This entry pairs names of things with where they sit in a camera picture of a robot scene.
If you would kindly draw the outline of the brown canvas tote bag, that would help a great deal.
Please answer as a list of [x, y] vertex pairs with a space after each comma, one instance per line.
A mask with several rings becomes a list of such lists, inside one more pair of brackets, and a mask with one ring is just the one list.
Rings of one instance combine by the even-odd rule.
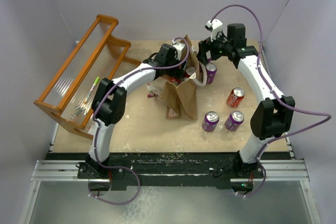
[[196, 49], [190, 41], [188, 35], [184, 37], [190, 46], [187, 58], [187, 68], [194, 67], [195, 73], [189, 80], [180, 82], [178, 85], [170, 82], [170, 78], [165, 78], [159, 82], [147, 84], [149, 94], [158, 96], [166, 104], [166, 119], [177, 119], [182, 115], [188, 116], [192, 120], [197, 120], [197, 87], [206, 85], [207, 75], [205, 66], [196, 57]]

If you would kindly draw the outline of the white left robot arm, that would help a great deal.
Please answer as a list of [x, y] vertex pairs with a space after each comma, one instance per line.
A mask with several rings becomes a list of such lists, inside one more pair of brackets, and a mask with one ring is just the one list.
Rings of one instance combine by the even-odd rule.
[[164, 75], [180, 78], [183, 75], [190, 52], [186, 41], [162, 44], [160, 50], [151, 54], [131, 72], [115, 79], [104, 78], [100, 81], [91, 108], [95, 133], [92, 146], [86, 158], [88, 170], [96, 178], [104, 177], [108, 169], [109, 147], [113, 130], [122, 119], [127, 96], [142, 85]]

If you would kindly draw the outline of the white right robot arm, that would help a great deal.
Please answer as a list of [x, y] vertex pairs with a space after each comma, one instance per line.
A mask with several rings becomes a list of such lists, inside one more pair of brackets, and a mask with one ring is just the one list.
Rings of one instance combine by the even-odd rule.
[[257, 49], [247, 45], [244, 24], [229, 24], [223, 32], [223, 23], [218, 19], [208, 21], [205, 28], [210, 37], [198, 44], [199, 62], [227, 57], [248, 81], [257, 99], [257, 109], [250, 119], [251, 136], [236, 154], [231, 170], [238, 177], [246, 177], [259, 168], [258, 158], [272, 138], [281, 137], [291, 126], [295, 100], [285, 96], [273, 83], [258, 59]]

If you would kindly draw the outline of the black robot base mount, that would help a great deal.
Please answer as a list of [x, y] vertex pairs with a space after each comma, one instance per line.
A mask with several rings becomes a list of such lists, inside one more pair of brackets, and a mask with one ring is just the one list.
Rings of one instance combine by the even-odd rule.
[[125, 191], [129, 186], [214, 187], [252, 191], [261, 179], [259, 165], [243, 165], [238, 154], [224, 153], [111, 153], [104, 165], [89, 164], [84, 153], [49, 153], [48, 161], [73, 161], [76, 178], [88, 180], [97, 191]]

